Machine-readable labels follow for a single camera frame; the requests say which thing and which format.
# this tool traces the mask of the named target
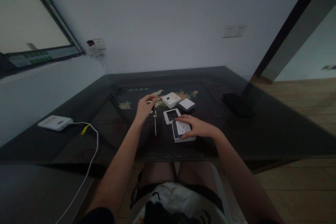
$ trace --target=leg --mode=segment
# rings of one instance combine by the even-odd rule
[[[140,188],[153,183],[174,182],[176,179],[174,163],[152,162],[146,163],[140,181]]]
[[[210,161],[181,162],[178,181],[208,187],[218,194],[215,176]]]

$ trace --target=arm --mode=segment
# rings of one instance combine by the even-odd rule
[[[133,124],[107,168],[87,212],[97,207],[106,207],[111,210],[114,216],[118,216],[133,168],[142,125],[157,100],[156,96],[150,95],[139,100],[137,115],[135,116]]]
[[[218,128],[191,115],[182,115],[176,120],[192,125],[192,131],[185,133],[182,138],[191,136],[213,138],[233,193],[249,224],[256,224],[266,219],[284,224],[258,180]]]

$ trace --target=hand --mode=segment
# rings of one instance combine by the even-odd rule
[[[175,118],[176,121],[181,121],[188,123],[192,126],[192,130],[184,133],[182,135],[182,139],[188,138],[188,137],[194,137],[194,136],[199,136],[199,137],[212,137],[215,138],[218,136],[218,134],[222,134],[222,132],[215,126],[204,122],[196,117],[193,117],[191,115],[181,115],[178,118]]]
[[[134,121],[144,123],[146,118],[152,111],[153,106],[157,102],[158,97],[153,95],[146,95],[144,98],[141,98],[138,103],[138,109],[136,111],[136,116]]]

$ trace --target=screwdriver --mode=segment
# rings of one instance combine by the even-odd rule
[[[156,135],[156,118],[157,118],[157,113],[156,113],[156,109],[158,107],[158,104],[155,103],[154,107],[153,107],[153,117],[154,117],[154,124],[155,124],[155,135]]]

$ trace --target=painted table surface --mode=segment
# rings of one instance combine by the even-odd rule
[[[49,115],[90,122],[99,131],[95,164],[107,166],[118,150],[146,94],[161,98],[175,92],[196,107],[188,112],[219,127],[245,160],[293,160],[336,154],[334,136],[280,101],[264,93],[226,67],[105,75]],[[223,103],[224,93],[237,93],[255,111],[240,118]],[[141,131],[136,161],[218,159],[211,139],[175,143],[171,125],[159,100],[155,136],[150,115]],[[37,123],[0,148],[1,163],[88,164],[96,148],[96,133],[85,125],[70,125],[61,132]]]

